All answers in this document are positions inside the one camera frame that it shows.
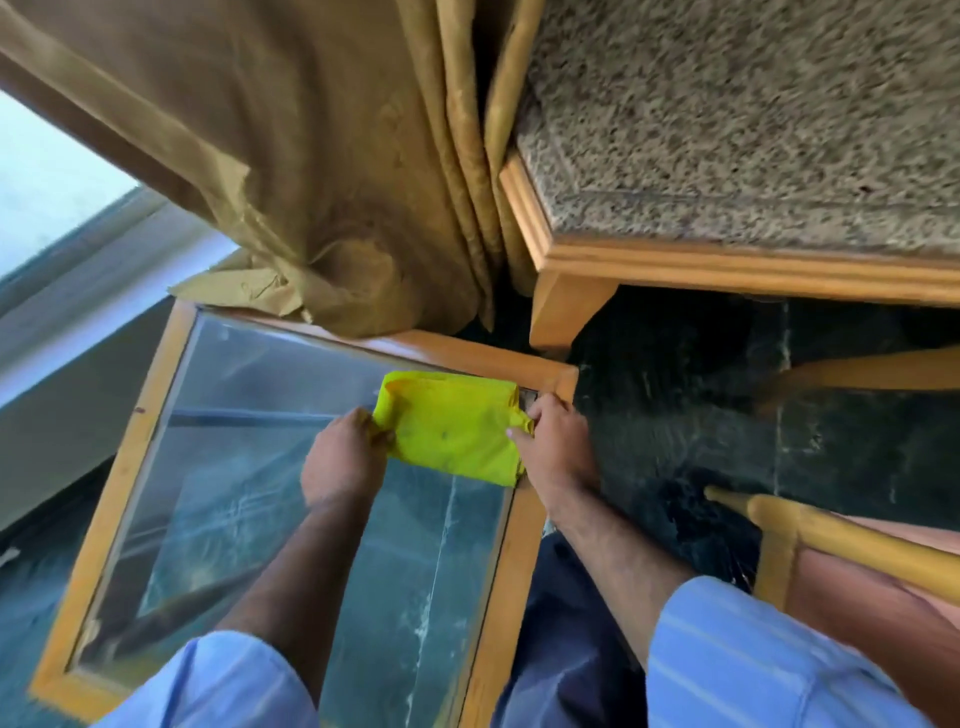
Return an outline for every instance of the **wooden table leg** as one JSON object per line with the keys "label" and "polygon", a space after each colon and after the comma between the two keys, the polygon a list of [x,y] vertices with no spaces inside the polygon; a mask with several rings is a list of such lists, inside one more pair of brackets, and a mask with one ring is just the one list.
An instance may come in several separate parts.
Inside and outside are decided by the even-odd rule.
{"label": "wooden table leg", "polygon": [[541,271],[534,290],[530,346],[549,354],[569,351],[593,314],[610,300],[619,281]]}

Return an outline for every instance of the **granite countertop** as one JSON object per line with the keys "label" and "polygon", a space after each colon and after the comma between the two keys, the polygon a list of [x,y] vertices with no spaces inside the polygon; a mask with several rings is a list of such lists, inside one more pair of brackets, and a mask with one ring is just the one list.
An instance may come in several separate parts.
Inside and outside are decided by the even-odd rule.
{"label": "granite countertop", "polygon": [[527,82],[554,232],[960,255],[957,0],[551,0]]}

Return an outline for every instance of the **curtain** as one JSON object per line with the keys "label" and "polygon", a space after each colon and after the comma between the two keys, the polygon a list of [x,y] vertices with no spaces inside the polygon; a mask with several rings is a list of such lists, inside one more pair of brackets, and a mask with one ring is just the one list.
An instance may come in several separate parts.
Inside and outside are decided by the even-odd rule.
{"label": "curtain", "polygon": [[242,248],[175,293],[345,336],[489,328],[543,0],[0,0],[0,86]]}

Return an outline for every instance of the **hand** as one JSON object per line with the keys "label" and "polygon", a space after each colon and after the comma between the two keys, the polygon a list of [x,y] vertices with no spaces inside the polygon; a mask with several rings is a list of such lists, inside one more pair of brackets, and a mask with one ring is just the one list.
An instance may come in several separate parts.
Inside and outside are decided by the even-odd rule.
{"label": "hand", "polygon": [[530,482],[555,521],[565,495],[600,489],[587,418],[553,394],[540,397],[527,414],[536,423],[534,434],[510,428],[507,436],[516,443]]}
{"label": "hand", "polygon": [[373,503],[387,470],[387,446],[394,433],[382,431],[370,412],[357,407],[317,435],[307,453],[300,485],[308,508],[339,495]]}

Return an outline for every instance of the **striped shirt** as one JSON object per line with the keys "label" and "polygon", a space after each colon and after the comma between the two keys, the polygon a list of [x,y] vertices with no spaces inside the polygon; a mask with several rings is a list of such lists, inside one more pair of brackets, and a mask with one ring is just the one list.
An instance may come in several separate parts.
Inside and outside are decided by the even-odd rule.
{"label": "striped shirt", "polygon": [[[660,615],[647,704],[655,728],[929,725],[858,652],[707,576],[681,586]],[[272,647],[213,632],[188,643],[98,725],[316,728],[317,721],[306,688]]]}

